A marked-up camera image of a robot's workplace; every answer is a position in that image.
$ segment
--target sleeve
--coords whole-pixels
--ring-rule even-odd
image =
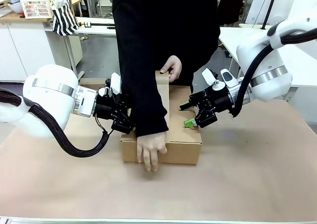
[[[113,0],[122,92],[132,98],[136,136],[168,130],[158,92],[153,45],[141,0]]]

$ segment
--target table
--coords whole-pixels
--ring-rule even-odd
[[[78,22],[114,23],[114,20],[110,18],[90,18],[90,17],[76,17],[76,18]],[[85,28],[84,26],[81,26],[78,30],[75,31],[75,34],[101,36],[101,37],[116,37],[115,29],[108,29],[106,26],[92,26],[91,28]]]
[[[230,72],[238,74],[239,61],[237,58],[237,47],[252,35],[260,32],[253,28],[222,27],[219,39],[232,55]],[[293,74],[293,81],[289,93],[285,99],[289,102],[293,98],[297,88],[317,87],[317,60],[300,50],[294,45],[286,45],[278,49],[286,68]]]
[[[65,133],[81,149],[101,136],[93,119],[75,115]],[[197,166],[161,164],[147,173],[121,161],[118,132],[99,154],[79,159],[53,139],[15,129],[0,144],[0,215],[119,219],[112,223],[317,220],[317,136],[285,101],[254,101],[235,119],[220,113],[201,134]]]
[[[0,17],[0,22],[48,22],[51,19],[47,18],[34,18],[34,19],[26,19],[21,18],[21,15],[15,12],[8,13],[5,16]]]
[[[258,25],[258,24],[257,25],[253,25],[253,24],[240,23],[239,27],[260,29],[260,28],[262,28],[262,25]],[[267,29],[270,29],[271,27],[272,26],[270,26],[270,25],[266,25],[265,29],[267,30]]]

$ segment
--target black sweater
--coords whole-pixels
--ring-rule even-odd
[[[132,98],[136,135],[167,131],[155,70],[175,55],[182,72],[205,65],[220,34],[216,0],[113,0],[122,92]]]

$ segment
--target bowl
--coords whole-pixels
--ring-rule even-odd
[[[21,2],[15,4],[8,4],[9,8],[16,13],[23,13],[23,8]]]

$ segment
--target white cabinet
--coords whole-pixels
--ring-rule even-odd
[[[6,23],[0,23],[0,81],[24,81],[27,74]]]
[[[42,23],[7,22],[16,50],[28,76],[55,60]]]

